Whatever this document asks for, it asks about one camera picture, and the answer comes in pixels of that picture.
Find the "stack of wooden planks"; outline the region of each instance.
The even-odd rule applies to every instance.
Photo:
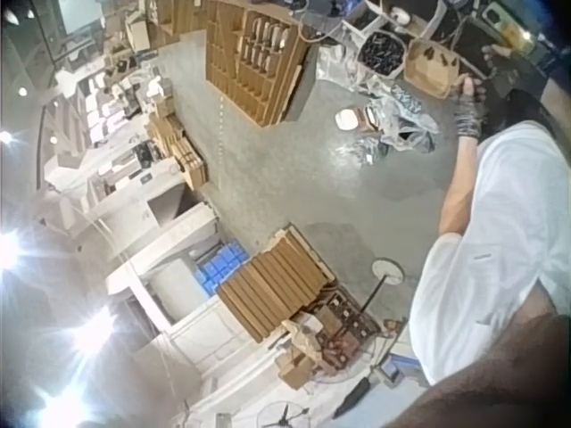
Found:
[[[208,181],[206,164],[190,140],[184,136],[185,129],[177,115],[170,114],[161,118],[156,113],[151,113],[149,118],[151,121],[147,131],[157,143],[162,155],[173,156],[178,161],[186,183],[191,189],[200,188]]]
[[[197,190],[208,181],[206,176],[206,166],[203,158],[194,149],[190,141],[183,137],[170,147],[172,155],[183,167],[183,174],[188,186]]]
[[[299,231],[289,226],[221,285],[218,295],[252,338],[262,342],[334,281]]]

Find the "cable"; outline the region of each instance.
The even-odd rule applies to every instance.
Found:
[[[308,1],[308,3],[305,5],[305,7],[302,9],[302,15],[300,16],[300,19],[297,21],[297,35],[298,37],[303,40],[305,43],[309,43],[309,44],[313,44],[313,43],[319,43],[322,42],[323,40],[325,40],[328,37],[331,37],[333,35],[333,33],[335,33],[342,25],[343,25],[343,19],[339,20],[339,22],[334,26],[334,28],[329,31],[328,33],[324,34],[323,36],[319,37],[319,38],[313,38],[313,39],[308,39],[307,37],[305,37],[303,35],[303,17],[307,14],[307,9],[310,5],[310,2]]]

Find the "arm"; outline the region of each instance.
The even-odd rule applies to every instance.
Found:
[[[440,215],[439,235],[455,233],[463,235],[470,221],[472,195],[476,184],[476,147],[480,136],[481,120],[476,108],[476,96],[483,95],[480,82],[468,75],[460,76],[455,93],[454,118],[459,135],[458,155],[452,182],[444,199]]]
[[[456,167],[440,214],[439,235],[463,235],[468,227],[472,194],[476,184],[477,143],[478,140],[470,136],[459,138]]]

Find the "wooden rack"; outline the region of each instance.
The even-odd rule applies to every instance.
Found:
[[[206,0],[155,0],[157,23],[172,36],[206,28]]]
[[[280,122],[309,45],[289,21],[210,0],[206,78],[261,127]]]

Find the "box of black items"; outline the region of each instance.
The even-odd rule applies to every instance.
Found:
[[[357,61],[383,78],[396,78],[404,67],[407,46],[388,31],[373,33],[359,50]]]

